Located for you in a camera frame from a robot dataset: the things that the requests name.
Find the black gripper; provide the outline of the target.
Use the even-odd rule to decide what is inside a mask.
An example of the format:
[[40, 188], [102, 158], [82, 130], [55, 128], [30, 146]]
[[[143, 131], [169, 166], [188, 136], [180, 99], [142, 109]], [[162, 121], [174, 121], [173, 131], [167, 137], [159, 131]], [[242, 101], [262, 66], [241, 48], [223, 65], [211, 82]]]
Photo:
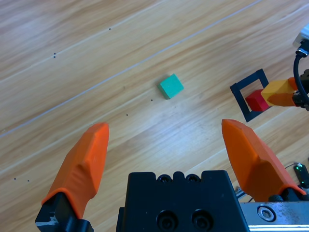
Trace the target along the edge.
[[[304, 89], [307, 97], [309, 96], [309, 70], [306, 69], [299, 77], [301, 87]], [[301, 107], [309, 108], [309, 102], [305, 101], [304, 95], [301, 94], [297, 88], [295, 78], [288, 79], [288, 91], [291, 93], [271, 93], [267, 97], [267, 102], [270, 106], [282, 107]]]

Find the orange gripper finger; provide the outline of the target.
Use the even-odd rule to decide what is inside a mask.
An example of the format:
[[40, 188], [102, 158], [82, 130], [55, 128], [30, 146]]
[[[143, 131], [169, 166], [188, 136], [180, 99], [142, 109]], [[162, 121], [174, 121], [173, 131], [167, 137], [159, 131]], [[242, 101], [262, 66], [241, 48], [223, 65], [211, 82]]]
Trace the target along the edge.
[[238, 183], [256, 202], [266, 202], [286, 189], [306, 195], [271, 148], [250, 127], [237, 120], [223, 119], [222, 134]]
[[87, 203], [98, 192], [109, 142], [109, 125], [97, 123], [66, 155], [35, 219], [42, 232], [92, 232], [83, 219]]

